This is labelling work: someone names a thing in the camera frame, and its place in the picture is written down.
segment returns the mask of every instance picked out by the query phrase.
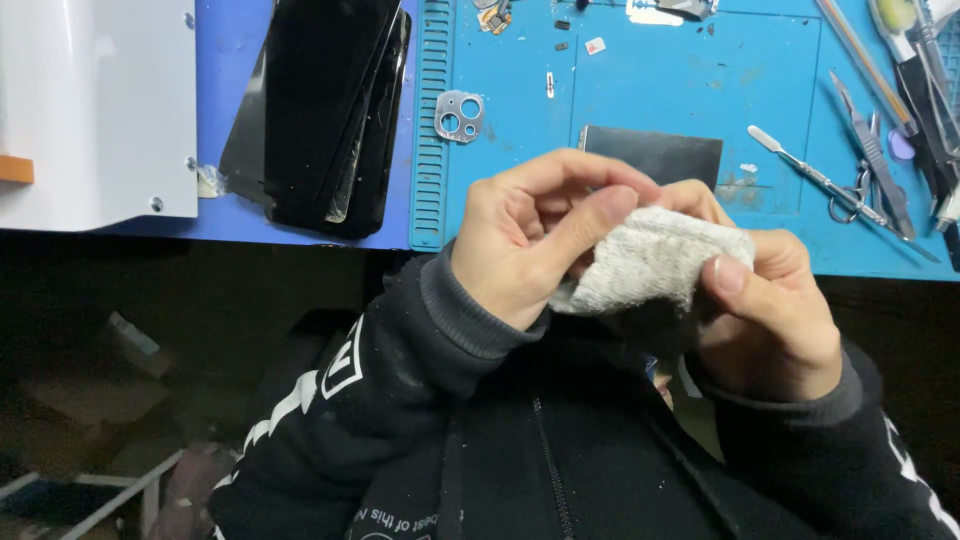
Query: zipper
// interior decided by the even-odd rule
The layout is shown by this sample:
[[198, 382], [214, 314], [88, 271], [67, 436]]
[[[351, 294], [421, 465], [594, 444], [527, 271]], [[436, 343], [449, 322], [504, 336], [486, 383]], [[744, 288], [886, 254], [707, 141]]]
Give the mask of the zipper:
[[543, 428], [543, 406], [540, 396], [534, 398], [534, 414], [537, 416], [537, 427], [540, 428], [540, 442], [543, 444], [543, 454], [546, 456], [546, 468], [550, 472], [550, 481], [553, 483], [553, 500], [560, 514], [560, 526], [564, 530], [564, 540], [574, 540], [573, 523], [570, 521], [570, 507], [566, 504], [564, 485], [560, 482], [560, 471], [557, 470], [557, 461], [550, 450], [550, 441], [546, 440], [546, 430]]

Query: dark floor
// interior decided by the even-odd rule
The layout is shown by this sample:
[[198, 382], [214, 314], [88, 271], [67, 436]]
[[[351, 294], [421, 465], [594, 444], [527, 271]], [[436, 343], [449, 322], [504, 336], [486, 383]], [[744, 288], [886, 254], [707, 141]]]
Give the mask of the dark floor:
[[[164, 380], [172, 399], [104, 466], [135, 474], [184, 438], [243, 432], [249, 395], [294, 322], [314, 307], [361, 306], [365, 256], [330, 247], [0, 233], [0, 380], [92, 347], [110, 313], [122, 312], [177, 363]], [[922, 476], [956, 512], [960, 366], [951, 351], [960, 328], [950, 314], [960, 306], [960, 284], [823, 278], [821, 285], [838, 326], [880, 365], [889, 414]]]

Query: blue anti-static mat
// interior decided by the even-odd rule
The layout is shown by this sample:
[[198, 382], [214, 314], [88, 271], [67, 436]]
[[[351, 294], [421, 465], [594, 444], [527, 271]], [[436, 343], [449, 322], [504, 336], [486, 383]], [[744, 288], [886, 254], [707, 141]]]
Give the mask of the blue anti-static mat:
[[[866, 2], [840, 5], [893, 81]], [[891, 163], [918, 240], [945, 264], [915, 257], [888, 233], [835, 224], [826, 195], [747, 135], [756, 124], [839, 184], [853, 182], [848, 121], [828, 69], [861, 111], [878, 103], [814, 0], [722, 0], [706, 23], [676, 27], [632, 22], [624, 0], [595, 0], [584, 12], [568, 2], [513, 0], [513, 22], [500, 36], [480, 32], [477, 13], [472, 0], [421, 4], [413, 249], [436, 251], [456, 235], [470, 183], [575, 146], [591, 124], [723, 139], [718, 200], [741, 227], [797, 234], [819, 274], [957, 279], [942, 237], [927, 225], [925, 182], [909, 165]], [[554, 28], [555, 19], [570, 21], [570, 30]], [[595, 37], [607, 49], [590, 56], [584, 43]], [[561, 42], [568, 48], [556, 51]], [[483, 133], [471, 143], [451, 143], [433, 129], [435, 98], [448, 89], [484, 98]]]

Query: white cloth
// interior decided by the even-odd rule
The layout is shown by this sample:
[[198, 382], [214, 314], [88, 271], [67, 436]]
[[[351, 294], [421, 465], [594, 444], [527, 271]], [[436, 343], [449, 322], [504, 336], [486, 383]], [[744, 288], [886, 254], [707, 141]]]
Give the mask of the white cloth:
[[558, 313], [606, 315], [666, 299], [689, 313], [704, 263], [720, 254], [754, 267], [756, 248], [739, 229], [661, 207], [634, 210], [597, 244], [594, 262], [550, 300]]

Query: hand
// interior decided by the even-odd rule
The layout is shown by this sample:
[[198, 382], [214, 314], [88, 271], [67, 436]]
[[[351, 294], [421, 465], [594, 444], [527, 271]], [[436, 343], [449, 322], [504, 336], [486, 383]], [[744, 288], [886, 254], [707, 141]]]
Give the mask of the hand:
[[[657, 204], [733, 227], [703, 183], [663, 190]], [[778, 402], [826, 396], [840, 381], [840, 331], [810, 272], [803, 243], [787, 231], [750, 231], [754, 271], [735, 258], [707, 261], [702, 287], [721, 314], [701, 336], [704, 367], [725, 389]]]
[[453, 275], [477, 304], [526, 331], [578, 258], [659, 197], [623, 161], [569, 148], [540, 156], [470, 186]]

